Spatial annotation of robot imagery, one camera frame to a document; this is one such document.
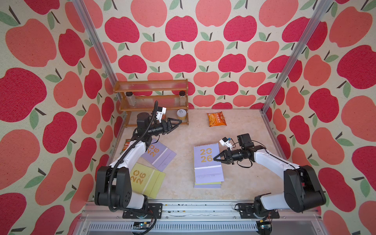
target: pink apple print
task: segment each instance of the pink apple print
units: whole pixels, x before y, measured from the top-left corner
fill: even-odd
[[[198,29],[194,19],[190,16],[175,16],[166,24],[166,36],[173,42],[192,42],[197,37]]]
[[[257,23],[252,16],[236,16],[227,22],[224,27],[223,36],[227,41],[250,41],[256,34]]]
[[[135,23],[128,17],[120,19],[111,17],[105,23],[105,32],[109,39],[114,42],[137,42],[140,33]]]

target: snack bag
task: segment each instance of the snack bag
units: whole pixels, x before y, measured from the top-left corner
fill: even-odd
[[[227,126],[222,112],[207,114],[209,118],[209,126]]]

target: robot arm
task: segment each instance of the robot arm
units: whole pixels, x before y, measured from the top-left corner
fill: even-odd
[[[241,149],[227,148],[214,158],[225,164],[250,159],[274,172],[284,181],[284,192],[255,197],[254,213],[265,217],[274,209],[291,209],[295,212],[321,206],[326,203],[324,192],[314,169],[299,166],[268,152],[264,146],[255,146],[249,134],[238,136]]]

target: apple stem print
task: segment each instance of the apple stem print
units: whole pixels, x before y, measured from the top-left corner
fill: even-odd
[[[247,7],[248,7],[248,0],[239,0],[236,4],[235,4],[235,6],[234,6],[234,10],[236,10],[236,9],[239,9],[239,8],[241,8],[243,5],[245,4],[245,8],[247,9]]]

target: apple wallpaper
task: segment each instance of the apple wallpaper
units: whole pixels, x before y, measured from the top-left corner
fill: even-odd
[[[0,3],[0,235],[72,234],[111,155],[124,114],[79,23],[66,0]]]
[[[119,81],[188,79],[190,108],[260,108],[303,33],[307,0],[85,1]],[[326,24],[309,49],[319,48]],[[101,68],[94,49],[89,57]],[[291,79],[298,79],[296,63]],[[168,95],[170,91],[136,92]]]
[[[286,158],[318,174],[331,235],[376,234],[375,6],[333,1],[267,112]]]

